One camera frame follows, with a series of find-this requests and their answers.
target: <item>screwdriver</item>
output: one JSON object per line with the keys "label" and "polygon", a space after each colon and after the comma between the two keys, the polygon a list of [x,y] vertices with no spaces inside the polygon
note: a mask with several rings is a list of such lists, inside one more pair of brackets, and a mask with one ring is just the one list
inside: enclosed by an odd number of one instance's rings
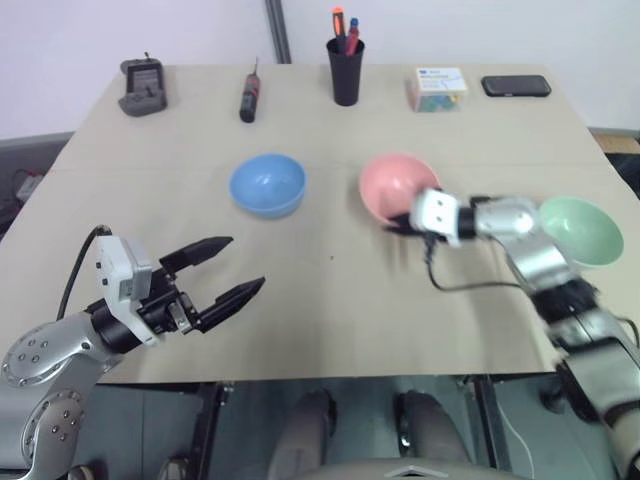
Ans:
{"label": "screwdriver", "polygon": [[256,108],[258,106],[258,95],[260,94],[260,79],[258,72],[258,57],[253,72],[247,75],[242,91],[242,102],[240,103],[240,118],[243,122],[251,123],[256,118]]}

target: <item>box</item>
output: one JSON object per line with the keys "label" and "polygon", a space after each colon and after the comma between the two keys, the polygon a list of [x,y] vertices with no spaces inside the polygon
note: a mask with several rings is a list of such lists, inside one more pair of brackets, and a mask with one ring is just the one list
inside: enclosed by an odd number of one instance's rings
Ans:
{"label": "box", "polygon": [[409,85],[416,112],[455,110],[460,108],[468,93],[459,68],[416,68]]}

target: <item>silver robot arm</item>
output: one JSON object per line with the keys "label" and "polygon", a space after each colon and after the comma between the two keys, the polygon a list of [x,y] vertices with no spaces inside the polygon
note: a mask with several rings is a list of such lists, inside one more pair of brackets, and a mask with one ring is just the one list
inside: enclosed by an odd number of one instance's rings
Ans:
{"label": "silver robot arm", "polygon": [[206,333],[260,290],[238,285],[196,311],[174,283],[176,272],[215,256],[233,239],[213,237],[160,259],[116,236],[97,238],[96,273],[104,299],[28,332],[2,361],[0,479],[54,480],[72,466],[87,397],[102,375],[140,344],[165,332]]}
{"label": "silver robot arm", "polygon": [[572,407],[604,425],[620,475],[640,478],[640,350],[542,230],[537,206],[519,197],[485,197],[463,206],[452,195],[426,190],[409,222],[454,246],[473,238],[502,245],[518,283],[547,322],[549,339],[568,354],[557,370]]}

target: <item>tabletop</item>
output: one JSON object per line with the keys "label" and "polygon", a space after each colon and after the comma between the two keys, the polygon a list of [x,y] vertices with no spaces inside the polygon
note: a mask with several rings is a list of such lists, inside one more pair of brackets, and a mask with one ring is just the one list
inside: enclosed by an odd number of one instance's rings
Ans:
{"label": "tabletop", "polygon": [[[522,293],[436,291],[420,242],[383,232],[369,216],[357,179],[361,167],[385,151],[418,154],[443,187],[460,196],[542,201],[571,194],[599,203],[620,225],[625,252],[586,277],[607,307],[637,317],[638,203],[561,93],[488,99],[476,80],[500,70],[469,66],[463,72],[470,95],[460,112],[415,114],[394,81],[410,70],[367,66],[360,103],[345,109],[331,102],[320,81],[323,67],[265,68],[252,125],[237,118],[241,69],[168,69],[169,109],[139,119],[117,110],[123,80],[116,78],[0,244],[0,349],[53,319],[80,244],[92,226],[106,223],[141,241],[154,259],[202,237],[233,236],[216,258],[178,278],[200,308],[237,283],[267,278],[239,314],[207,335],[173,334],[165,345],[138,348],[108,382],[551,369],[557,353]],[[225,86],[231,93],[222,93]],[[178,93],[174,103],[171,89]],[[282,109],[278,92],[289,99]],[[310,108],[291,105],[302,98]],[[227,190],[233,169],[265,151],[294,156],[308,174],[300,208],[275,221],[239,210]],[[437,255],[443,283],[511,278],[499,247],[484,242],[441,248]],[[92,262],[86,263],[68,311],[99,295]]]}

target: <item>white wall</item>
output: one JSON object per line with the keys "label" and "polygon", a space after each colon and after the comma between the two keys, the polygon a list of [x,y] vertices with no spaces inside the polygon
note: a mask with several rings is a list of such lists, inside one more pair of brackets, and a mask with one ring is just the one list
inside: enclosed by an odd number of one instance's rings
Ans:
{"label": "white wall", "polygon": [[0,0],[0,140],[75,130],[145,50],[166,64],[275,61],[263,0]]}
{"label": "white wall", "polygon": [[331,8],[368,63],[542,63],[591,127],[640,130],[640,0],[283,0],[294,63],[327,62]]}

